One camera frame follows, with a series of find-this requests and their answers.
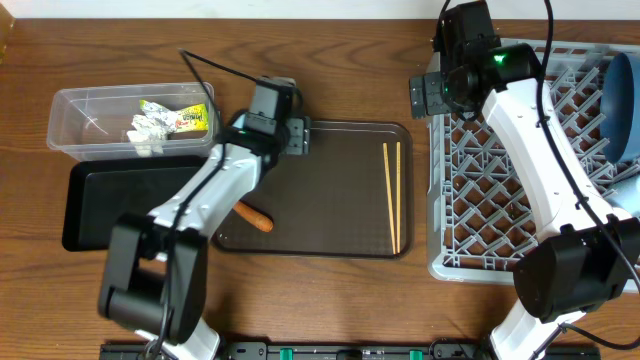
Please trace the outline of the brown serving tray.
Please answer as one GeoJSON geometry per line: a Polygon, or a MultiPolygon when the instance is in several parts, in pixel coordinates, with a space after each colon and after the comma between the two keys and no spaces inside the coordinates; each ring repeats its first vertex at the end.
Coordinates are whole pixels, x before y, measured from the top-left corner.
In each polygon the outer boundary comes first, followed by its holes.
{"type": "Polygon", "coordinates": [[[316,121],[310,151],[282,158],[243,199],[269,216],[265,233],[230,213],[211,243],[230,253],[396,259],[413,242],[412,138],[393,122],[316,121]],[[383,148],[397,252],[392,254],[383,148]]]}

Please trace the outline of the wooden chopstick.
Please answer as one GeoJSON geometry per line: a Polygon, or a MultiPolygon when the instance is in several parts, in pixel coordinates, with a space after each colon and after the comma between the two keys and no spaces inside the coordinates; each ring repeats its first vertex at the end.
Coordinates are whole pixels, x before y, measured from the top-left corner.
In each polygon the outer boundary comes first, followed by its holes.
{"type": "Polygon", "coordinates": [[[389,166],[389,156],[388,156],[388,144],[383,143],[382,148],[383,148],[383,161],[384,161],[384,173],[385,173],[391,246],[392,246],[392,254],[395,255],[397,252],[397,247],[396,247],[395,225],[394,225],[395,222],[394,222],[394,214],[393,214],[393,197],[392,197],[391,181],[390,181],[391,177],[390,177],[390,166],[389,166]]]}

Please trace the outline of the orange carrot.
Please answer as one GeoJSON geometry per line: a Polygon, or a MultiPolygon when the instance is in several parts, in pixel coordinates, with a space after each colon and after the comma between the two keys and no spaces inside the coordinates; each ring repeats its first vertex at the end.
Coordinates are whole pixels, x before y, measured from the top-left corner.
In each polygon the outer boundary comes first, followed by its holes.
{"type": "Polygon", "coordinates": [[[251,208],[242,201],[237,202],[234,205],[233,210],[241,218],[262,232],[268,233],[274,228],[274,223],[268,216],[251,208]]]}

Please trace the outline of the black waste tray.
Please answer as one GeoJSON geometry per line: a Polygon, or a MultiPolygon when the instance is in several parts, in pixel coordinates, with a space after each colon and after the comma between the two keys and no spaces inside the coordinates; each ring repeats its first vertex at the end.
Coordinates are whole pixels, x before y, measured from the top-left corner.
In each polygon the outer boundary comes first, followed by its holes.
{"type": "Polygon", "coordinates": [[[202,167],[198,156],[85,161],[70,172],[62,245],[105,250],[119,217],[145,216],[175,195],[202,167]]]}

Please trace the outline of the white tissue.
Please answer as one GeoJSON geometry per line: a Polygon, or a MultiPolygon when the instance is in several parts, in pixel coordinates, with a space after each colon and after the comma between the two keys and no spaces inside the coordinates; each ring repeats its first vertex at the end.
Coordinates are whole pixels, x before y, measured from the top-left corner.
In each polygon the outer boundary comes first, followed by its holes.
{"type": "Polygon", "coordinates": [[[126,135],[140,157],[164,154],[162,144],[169,134],[166,127],[144,115],[135,115],[132,126],[134,129],[128,130],[126,135]]]}

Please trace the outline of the clear plastic waste bin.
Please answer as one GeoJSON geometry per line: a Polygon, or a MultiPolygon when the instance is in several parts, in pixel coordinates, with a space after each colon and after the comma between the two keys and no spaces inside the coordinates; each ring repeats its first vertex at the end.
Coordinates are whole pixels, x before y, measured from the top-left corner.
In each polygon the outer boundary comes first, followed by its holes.
{"type": "Polygon", "coordinates": [[[209,97],[210,84],[156,83],[63,89],[53,98],[47,145],[78,161],[140,157],[126,135],[133,130],[135,115],[144,115],[139,102],[146,100],[169,110],[205,104],[209,114],[208,131],[169,133],[161,156],[205,156],[214,145],[218,125],[209,97]]]}

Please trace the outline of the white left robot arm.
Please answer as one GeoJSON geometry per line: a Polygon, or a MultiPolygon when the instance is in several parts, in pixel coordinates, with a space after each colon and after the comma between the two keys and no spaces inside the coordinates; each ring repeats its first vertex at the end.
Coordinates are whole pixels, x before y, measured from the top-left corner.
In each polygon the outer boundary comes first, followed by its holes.
{"type": "Polygon", "coordinates": [[[253,78],[240,125],[218,125],[199,171],[145,216],[112,228],[98,312],[146,339],[139,359],[212,359],[220,337],[202,317],[209,241],[283,155],[309,151],[311,120],[294,79],[253,78]]]}

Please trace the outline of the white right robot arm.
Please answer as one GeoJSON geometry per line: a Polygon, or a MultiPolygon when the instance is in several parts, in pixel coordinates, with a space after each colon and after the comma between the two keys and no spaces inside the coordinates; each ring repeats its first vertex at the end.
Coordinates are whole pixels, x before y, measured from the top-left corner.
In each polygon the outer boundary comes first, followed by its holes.
{"type": "Polygon", "coordinates": [[[538,246],[513,271],[517,301],[480,344],[478,359],[540,359],[579,319],[639,279],[639,222],[588,178],[552,105],[549,58],[505,46],[483,1],[445,3],[436,71],[412,79],[412,114],[482,119],[510,157],[528,198],[538,246]]]}

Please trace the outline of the light blue small cup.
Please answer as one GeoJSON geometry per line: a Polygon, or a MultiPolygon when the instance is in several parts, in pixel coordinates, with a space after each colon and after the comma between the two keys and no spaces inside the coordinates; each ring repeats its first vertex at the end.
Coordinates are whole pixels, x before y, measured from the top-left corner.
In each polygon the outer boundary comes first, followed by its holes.
{"type": "Polygon", "coordinates": [[[621,180],[610,187],[611,193],[606,200],[614,207],[619,207],[638,217],[640,213],[640,177],[621,180]]]}

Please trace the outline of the grey dishwasher rack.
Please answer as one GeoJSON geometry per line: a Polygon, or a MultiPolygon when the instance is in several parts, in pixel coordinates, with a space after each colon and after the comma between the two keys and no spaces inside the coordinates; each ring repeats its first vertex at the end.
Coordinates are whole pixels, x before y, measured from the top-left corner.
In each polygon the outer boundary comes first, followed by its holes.
{"type": "MultiPolygon", "coordinates": [[[[636,160],[606,160],[599,133],[604,75],[619,53],[636,45],[556,41],[546,81],[559,121],[595,188],[613,195],[615,183],[639,172],[636,160]]],[[[537,246],[535,224],[506,151],[482,120],[431,117],[427,205],[428,269],[443,281],[510,285],[510,270],[537,246]]]]}

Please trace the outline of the dark blue plate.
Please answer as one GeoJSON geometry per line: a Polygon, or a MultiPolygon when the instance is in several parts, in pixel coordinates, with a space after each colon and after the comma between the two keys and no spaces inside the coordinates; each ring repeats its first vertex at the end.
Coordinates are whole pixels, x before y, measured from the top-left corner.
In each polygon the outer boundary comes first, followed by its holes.
{"type": "Polygon", "coordinates": [[[602,89],[600,135],[609,141],[605,158],[611,163],[639,157],[639,57],[620,53],[610,62],[602,89]]]}

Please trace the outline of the yellow snack wrapper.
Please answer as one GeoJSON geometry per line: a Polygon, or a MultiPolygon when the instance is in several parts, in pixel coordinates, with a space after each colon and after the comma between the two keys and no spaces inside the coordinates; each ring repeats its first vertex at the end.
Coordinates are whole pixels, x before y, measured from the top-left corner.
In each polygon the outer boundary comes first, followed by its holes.
{"type": "Polygon", "coordinates": [[[146,100],[141,100],[139,105],[147,119],[168,133],[209,130],[209,114],[205,104],[180,110],[169,110],[161,104],[146,100]]]}

